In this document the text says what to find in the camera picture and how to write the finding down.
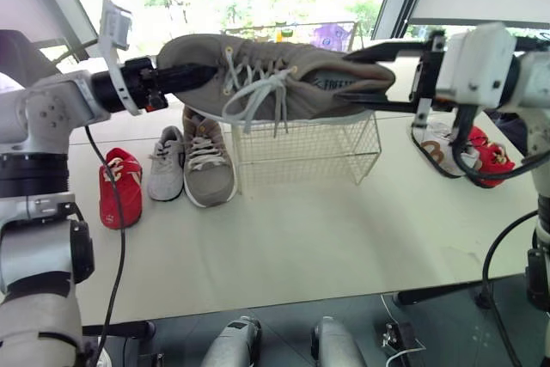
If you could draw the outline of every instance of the wire basket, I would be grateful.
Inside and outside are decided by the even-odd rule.
[[[231,126],[239,191],[285,182],[351,179],[359,184],[382,152],[374,113],[349,125],[289,122],[273,137],[273,123],[246,134]]]

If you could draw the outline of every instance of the gray sneaker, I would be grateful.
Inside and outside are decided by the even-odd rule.
[[[198,89],[175,94],[210,118],[250,129],[253,120],[313,120],[342,123],[364,106],[334,99],[348,91],[385,93],[391,70],[359,64],[311,45],[255,43],[221,34],[190,34],[170,40],[159,52],[160,69],[196,63],[217,66],[217,74]]]
[[[186,152],[183,180],[187,197],[200,207],[223,204],[233,198],[235,174],[220,125],[185,107],[183,140]]]

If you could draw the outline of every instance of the white table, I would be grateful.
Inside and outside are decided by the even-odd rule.
[[[390,95],[406,99],[415,63],[400,70]],[[382,155],[361,186],[320,181],[237,194],[196,208],[182,194],[162,203],[144,193],[140,222],[127,230],[125,271],[113,322],[403,291],[480,279],[495,236],[536,207],[529,175],[492,190],[434,171],[411,143],[411,114],[378,113]],[[148,154],[166,125],[180,126],[181,104],[133,118],[118,113],[93,125],[100,149],[129,150],[149,178]],[[452,119],[439,114],[439,119]],[[476,125],[520,155],[485,116]],[[103,322],[119,260],[119,233],[98,215],[99,161],[75,131],[70,189],[86,217],[95,273],[78,285],[84,324]],[[533,224],[506,239],[493,276],[523,271]]]

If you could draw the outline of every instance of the red shoe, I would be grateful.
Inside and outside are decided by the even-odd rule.
[[[487,135],[477,126],[472,128],[468,139],[474,148],[480,153],[480,158],[475,168],[487,174],[502,174],[511,171],[516,164],[506,155],[504,146],[489,142]],[[478,187],[494,188],[503,180],[471,180]]]
[[[113,172],[119,190],[124,226],[129,227],[141,217],[141,165],[136,158],[121,148],[110,150],[107,153],[106,161]],[[100,217],[106,227],[120,229],[120,218],[113,186],[102,165],[100,167]]]

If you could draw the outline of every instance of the white sneaker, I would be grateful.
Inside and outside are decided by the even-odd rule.
[[[443,122],[428,122],[426,128],[411,128],[412,141],[431,165],[448,178],[460,178],[465,173],[453,159],[450,133],[450,127]],[[461,156],[462,160],[472,168],[480,157],[480,153],[468,144]]]
[[[147,182],[147,193],[156,201],[171,201],[183,190],[183,135],[175,126],[162,131],[161,139],[155,144],[150,156],[151,174]]]

